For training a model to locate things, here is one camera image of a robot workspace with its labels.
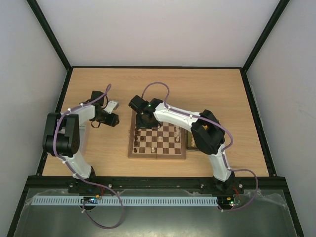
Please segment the wooden folding chess board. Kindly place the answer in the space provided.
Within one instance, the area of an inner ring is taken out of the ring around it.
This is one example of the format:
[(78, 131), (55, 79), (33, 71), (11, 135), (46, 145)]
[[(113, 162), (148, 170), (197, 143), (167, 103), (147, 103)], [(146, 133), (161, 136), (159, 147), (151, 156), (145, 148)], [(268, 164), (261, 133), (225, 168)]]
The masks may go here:
[[(167, 122), (162, 122), (161, 125), (162, 127), (158, 130), (138, 129), (136, 113), (132, 112), (127, 156), (143, 159), (185, 160), (186, 130)], [(162, 142), (158, 141), (159, 136), (162, 136)], [(137, 146), (134, 146), (134, 141), (138, 141)]]

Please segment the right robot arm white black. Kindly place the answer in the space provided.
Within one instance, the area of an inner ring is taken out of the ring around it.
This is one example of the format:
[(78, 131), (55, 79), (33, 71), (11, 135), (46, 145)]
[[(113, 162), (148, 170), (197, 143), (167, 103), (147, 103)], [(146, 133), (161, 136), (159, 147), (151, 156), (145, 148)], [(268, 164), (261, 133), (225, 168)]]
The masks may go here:
[(199, 151), (209, 157), (216, 190), (224, 194), (233, 187), (235, 174), (224, 151), (227, 132), (211, 111), (189, 112), (156, 98), (148, 102), (138, 95), (131, 99), (129, 107), (136, 113), (137, 128), (152, 129), (167, 122), (190, 132)]

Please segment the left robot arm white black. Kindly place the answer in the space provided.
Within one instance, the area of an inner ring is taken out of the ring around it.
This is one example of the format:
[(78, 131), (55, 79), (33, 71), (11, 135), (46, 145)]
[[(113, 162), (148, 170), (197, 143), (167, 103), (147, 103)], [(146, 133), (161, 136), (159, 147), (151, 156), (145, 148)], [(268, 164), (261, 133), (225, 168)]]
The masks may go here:
[(119, 116), (114, 113), (119, 102), (108, 100), (105, 93), (93, 91), (90, 99), (64, 113), (47, 115), (43, 135), (43, 150), (58, 157), (65, 164), (72, 176), (77, 179), (89, 179), (95, 172), (84, 159), (87, 140), (87, 122), (96, 122), (115, 127)]

